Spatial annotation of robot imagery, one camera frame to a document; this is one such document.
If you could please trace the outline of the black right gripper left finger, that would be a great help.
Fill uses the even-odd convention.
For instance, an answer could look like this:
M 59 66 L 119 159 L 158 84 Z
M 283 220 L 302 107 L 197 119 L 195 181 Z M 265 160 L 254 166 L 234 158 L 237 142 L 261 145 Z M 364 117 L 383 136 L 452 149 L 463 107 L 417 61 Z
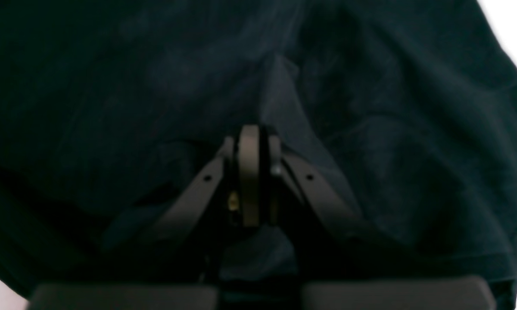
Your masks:
M 258 227 L 261 130 L 228 136 L 177 200 L 89 267 L 96 281 L 40 285 L 30 310 L 217 310 L 227 227 Z

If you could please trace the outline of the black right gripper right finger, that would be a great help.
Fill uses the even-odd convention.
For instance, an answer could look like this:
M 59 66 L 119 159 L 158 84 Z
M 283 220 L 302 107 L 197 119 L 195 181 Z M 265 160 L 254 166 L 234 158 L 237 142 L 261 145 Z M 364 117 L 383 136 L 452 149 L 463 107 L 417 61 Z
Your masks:
M 303 310 L 495 310 L 487 283 L 420 257 L 353 212 L 320 172 L 267 135 L 270 223 L 297 252 Z

